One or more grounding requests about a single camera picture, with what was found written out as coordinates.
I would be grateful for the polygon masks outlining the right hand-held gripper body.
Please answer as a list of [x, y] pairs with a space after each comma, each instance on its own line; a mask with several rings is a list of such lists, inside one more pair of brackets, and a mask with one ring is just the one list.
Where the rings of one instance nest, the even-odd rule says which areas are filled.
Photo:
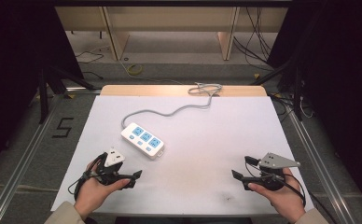
[[285, 182], [283, 169], [299, 167], [300, 163], [274, 153], [267, 153], [259, 159], [257, 166], [251, 166], [259, 170], [259, 176], [253, 176], [254, 181], [251, 183], [259, 184], [269, 190], [278, 190]]

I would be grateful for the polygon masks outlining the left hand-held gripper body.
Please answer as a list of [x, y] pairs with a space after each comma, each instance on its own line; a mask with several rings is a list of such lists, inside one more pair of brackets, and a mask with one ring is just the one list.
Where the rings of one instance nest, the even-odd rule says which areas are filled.
[[118, 170], [125, 161], [125, 157], [115, 149], [109, 149], [99, 156], [99, 162], [91, 175], [95, 177], [101, 184], [108, 186], [111, 185], [121, 178]]

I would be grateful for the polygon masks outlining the person's right hand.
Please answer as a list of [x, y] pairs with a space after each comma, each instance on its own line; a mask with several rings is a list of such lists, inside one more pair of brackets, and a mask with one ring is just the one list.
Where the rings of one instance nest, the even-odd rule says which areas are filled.
[[296, 224], [306, 213], [303, 200], [294, 190], [287, 186], [276, 191], [268, 190], [255, 183], [250, 183], [248, 187], [257, 194], [267, 198], [275, 210], [286, 218], [290, 224]]

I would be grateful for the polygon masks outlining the person's left hand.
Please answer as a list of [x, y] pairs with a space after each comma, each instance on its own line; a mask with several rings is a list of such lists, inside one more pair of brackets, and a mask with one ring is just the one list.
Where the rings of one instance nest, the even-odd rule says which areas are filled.
[[74, 204], [82, 220], [85, 221], [93, 211], [98, 209], [111, 193], [127, 186], [129, 182], [129, 179], [120, 179], [111, 185], [105, 186], [95, 177], [88, 179], [80, 188]]

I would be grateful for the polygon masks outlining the white power strip blue sockets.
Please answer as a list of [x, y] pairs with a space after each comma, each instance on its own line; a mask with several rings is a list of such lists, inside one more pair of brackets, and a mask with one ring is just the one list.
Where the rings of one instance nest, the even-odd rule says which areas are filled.
[[120, 134], [127, 142], [151, 160], [155, 160], [163, 154], [164, 142], [136, 123], [129, 124]]

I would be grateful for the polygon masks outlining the white table mat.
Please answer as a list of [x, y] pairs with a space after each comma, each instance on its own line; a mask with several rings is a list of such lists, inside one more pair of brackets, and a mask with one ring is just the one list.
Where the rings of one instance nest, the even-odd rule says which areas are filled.
[[[121, 136], [131, 123], [164, 142], [160, 157], [151, 160]], [[55, 206], [73, 201], [69, 186], [110, 148], [124, 155], [123, 174], [142, 170], [142, 175], [132, 189], [111, 194], [99, 210], [130, 217], [270, 216], [275, 212], [270, 203], [245, 190], [231, 171], [249, 174], [245, 156], [293, 156], [268, 97], [98, 96]]]

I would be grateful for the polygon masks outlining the black metal stand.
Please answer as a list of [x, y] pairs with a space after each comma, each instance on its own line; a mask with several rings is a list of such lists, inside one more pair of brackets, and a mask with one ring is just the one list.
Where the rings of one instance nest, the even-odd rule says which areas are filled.
[[97, 90], [96, 87], [85, 81], [82, 77], [74, 76], [73, 74], [57, 66], [49, 66], [48, 68], [42, 69], [38, 73], [40, 124], [42, 124], [49, 116], [49, 99], [47, 87], [50, 87], [55, 94], [65, 94], [66, 88], [63, 84], [63, 79], [69, 79], [89, 91]]
[[272, 78], [281, 75], [281, 79], [277, 85], [279, 91], [288, 91], [290, 88], [293, 88], [293, 106], [294, 113], [299, 121], [302, 121], [302, 109], [300, 107], [302, 96], [301, 94], [301, 75], [299, 74], [299, 68], [297, 63], [290, 59], [283, 65], [275, 68], [269, 74], [264, 77], [261, 77], [251, 83], [252, 86], [258, 86], [264, 84], [265, 82], [271, 80]]

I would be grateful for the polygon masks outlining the wooden desk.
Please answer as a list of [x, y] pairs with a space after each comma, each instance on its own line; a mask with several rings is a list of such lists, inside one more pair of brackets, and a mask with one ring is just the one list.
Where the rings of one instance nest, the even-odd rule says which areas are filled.
[[227, 61], [236, 32], [280, 31], [285, 7], [56, 7], [66, 31], [103, 31], [113, 58], [121, 58], [130, 32], [216, 32]]

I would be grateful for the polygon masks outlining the aluminium floor rail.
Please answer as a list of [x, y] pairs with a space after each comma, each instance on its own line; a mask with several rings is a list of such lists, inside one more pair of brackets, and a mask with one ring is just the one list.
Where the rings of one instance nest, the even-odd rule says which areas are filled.
[[0, 224], [43, 224], [74, 154], [95, 95], [74, 91], [49, 95], [49, 115], [40, 100], [24, 111], [0, 153]]
[[284, 108], [284, 111], [280, 114], [280, 123], [283, 123], [286, 119], [292, 123], [292, 127], [303, 145], [303, 153], [309, 158], [309, 163], [312, 166], [311, 170], [314, 171], [318, 178], [317, 183], [324, 190], [323, 193], [317, 193], [310, 188], [306, 188], [308, 195], [313, 199], [313, 204], [317, 205], [333, 224], [356, 224], [355, 216], [342, 196], [335, 177], [328, 168], [327, 159], [321, 156], [305, 122], [303, 120], [299, 121], [296, 117], [291, 99], [286, 98], [281, 93], [269, 93], [268, 96]]

